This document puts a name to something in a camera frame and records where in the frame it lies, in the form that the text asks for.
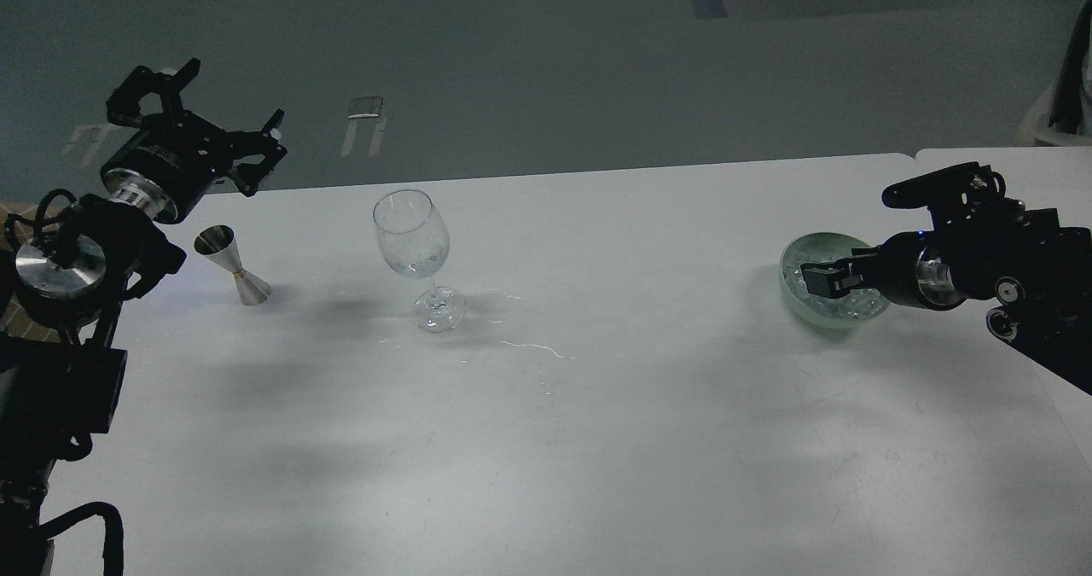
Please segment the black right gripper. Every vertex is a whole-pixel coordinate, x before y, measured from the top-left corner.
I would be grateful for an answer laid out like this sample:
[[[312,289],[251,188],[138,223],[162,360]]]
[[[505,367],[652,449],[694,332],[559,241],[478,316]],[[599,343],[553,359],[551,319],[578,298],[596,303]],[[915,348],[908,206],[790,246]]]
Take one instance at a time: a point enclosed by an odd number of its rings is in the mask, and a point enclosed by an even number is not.
[[[878,248],[852,248],[848,256],[802,265],[804,287],[820,299],[845,299],[870,289],[863,277],[879,261],[874,289],[890,303],[919,309],[956,309],[968,294],[956,287],[950,265],[933,245],[927,231],[905,231]]]

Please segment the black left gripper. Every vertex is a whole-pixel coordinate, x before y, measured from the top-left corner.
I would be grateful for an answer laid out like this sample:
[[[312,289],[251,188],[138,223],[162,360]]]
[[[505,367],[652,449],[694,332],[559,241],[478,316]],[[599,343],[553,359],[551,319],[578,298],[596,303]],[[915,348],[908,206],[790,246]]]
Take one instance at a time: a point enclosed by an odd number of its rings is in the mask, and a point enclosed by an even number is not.
[[[288,149],[281,144],[283,109],[274,110],[257,131],[228,132],[183,109],[181,91],[199,74],[201,60],[188,59],[175,72],[139,66],[106,101],[107,121],[136,129],[106,163],[99,176],[107,191],[126,183],[147,191],[159,203],[154,221],[178,224],[194,210],[216,179],[226,177],[244,196],[256,196]],[[161,111],[142,110],[156,96]]]

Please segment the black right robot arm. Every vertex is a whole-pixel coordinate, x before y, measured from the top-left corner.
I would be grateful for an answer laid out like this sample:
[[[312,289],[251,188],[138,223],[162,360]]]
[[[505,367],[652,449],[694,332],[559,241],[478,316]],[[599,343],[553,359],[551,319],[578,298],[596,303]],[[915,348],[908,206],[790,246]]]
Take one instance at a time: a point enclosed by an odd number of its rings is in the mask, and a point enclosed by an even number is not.
[[[968,193],[927,210],[931,230],[802,265],[804,286],[824,299],[873,289],[898,306],[931,311],[994,299],[985,315],[990,334],[1088,393],[1089,230],[1064,227],[1054,209]]]

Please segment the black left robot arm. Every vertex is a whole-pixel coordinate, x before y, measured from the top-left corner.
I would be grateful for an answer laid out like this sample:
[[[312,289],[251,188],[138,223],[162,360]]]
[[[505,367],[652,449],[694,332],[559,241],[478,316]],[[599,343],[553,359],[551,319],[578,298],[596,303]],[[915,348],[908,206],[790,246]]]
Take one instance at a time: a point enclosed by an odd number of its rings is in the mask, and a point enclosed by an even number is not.
[[[286,156],[283,110],[256,131],[227,131],[183,106],[198,75],[136,67],[107,99],[107,119],[132,137],[102,164],[105,195],[55,189],[31,218],[3,221],[3,307],[16,304],[33,339],[3,329],[3,573],[47,575],[55,538],[98,517],[102,572],[124,572],[124,521],[111,503],[90,502],[43,521],[49,477],[60,461],[93,451],[112,426],[124,383],[124,350],[112,346],[126,301],[176,274],[187,254],[167,239],[215,183],[254,196]]]

